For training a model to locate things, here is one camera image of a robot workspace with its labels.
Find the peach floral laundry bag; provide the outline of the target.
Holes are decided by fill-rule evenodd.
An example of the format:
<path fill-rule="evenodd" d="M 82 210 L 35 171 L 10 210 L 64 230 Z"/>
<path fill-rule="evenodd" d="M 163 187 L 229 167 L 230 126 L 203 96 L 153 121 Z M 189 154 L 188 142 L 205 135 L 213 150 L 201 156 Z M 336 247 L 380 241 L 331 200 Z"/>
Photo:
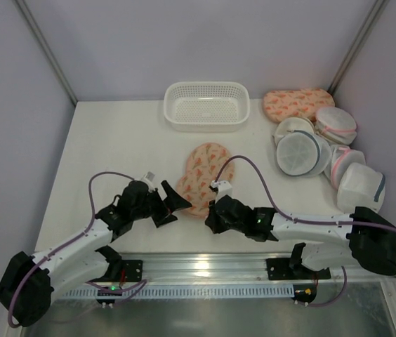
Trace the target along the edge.
<path fill-rule="evenodd" d="M 185 175 L 176 185 L 176 192 L 192 205 L 185 212 L 198 218 L 208 216 L 209 203 L 215 199 L 209 185 L 231 156 L 230 151 L 218 143 L 204 143 L 191 152 Z"/>

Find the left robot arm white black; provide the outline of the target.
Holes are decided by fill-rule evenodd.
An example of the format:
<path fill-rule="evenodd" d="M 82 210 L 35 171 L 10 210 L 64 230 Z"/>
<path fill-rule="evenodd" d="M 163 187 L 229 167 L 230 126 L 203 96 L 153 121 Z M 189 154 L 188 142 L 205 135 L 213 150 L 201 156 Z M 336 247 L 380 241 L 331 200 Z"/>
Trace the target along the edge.
<path fill-rule="evenodd" d="M 117 275 L 123 261 L 110 244 L 149 218 L 156 227 L 177 220 L 176 211 L 191 207 L 166 181 L 166 198 L 147 180 L 132 180 L 111 204 L 92 212 L 85 229 L 59 246 L 28 255 L 21 251 L 9 261 L 0 281 L 0 303 L 8 325 L 28 327 L 39 321 L 52 302 L 77 286 Z"/>

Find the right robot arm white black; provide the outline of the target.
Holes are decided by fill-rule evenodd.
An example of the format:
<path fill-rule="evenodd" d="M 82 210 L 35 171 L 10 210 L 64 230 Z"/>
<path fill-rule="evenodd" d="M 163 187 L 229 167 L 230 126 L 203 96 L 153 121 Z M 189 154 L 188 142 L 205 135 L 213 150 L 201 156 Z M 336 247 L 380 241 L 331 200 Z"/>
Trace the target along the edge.
<path fill-rule="evenodd" d="M 252 209 L 224 196 L 210 203 L 205 224 L 214 234 L 234 230 L 256 242 L 295 240 L 292 269 L 358 265 L 378 275 L 396 275 L 396 227 L 367 207 L 328 218 L 299 218 L 273 207 Z"/>

